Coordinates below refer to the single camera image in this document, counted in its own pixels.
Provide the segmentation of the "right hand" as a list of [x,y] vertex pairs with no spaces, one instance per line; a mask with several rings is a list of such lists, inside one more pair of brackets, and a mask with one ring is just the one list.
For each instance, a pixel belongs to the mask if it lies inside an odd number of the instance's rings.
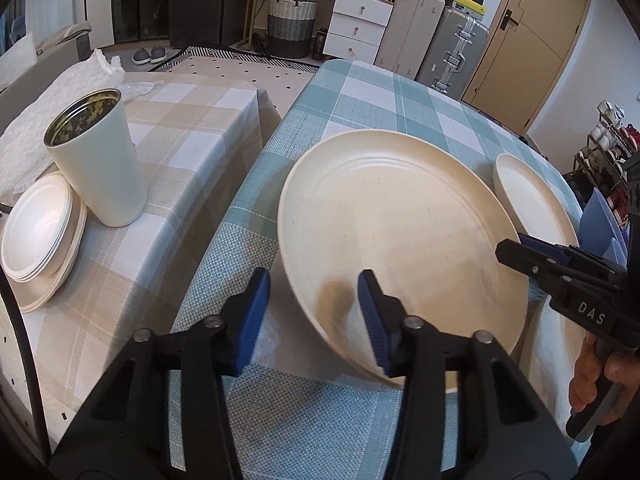
[[638,391],[640,361],[638,356],[612,353],[602,365],[594,353],[596,341],[597,337],[588,333],[582,342],[582,350],[575,362],[574,376],[568,390],[568,400],[572,409],[579,413],[596,400],[596,381],[601,374],[605,374],[610,382],[620,384],[622,386],[620,395],[600,422],[601,426],[606,426],[624,416]]

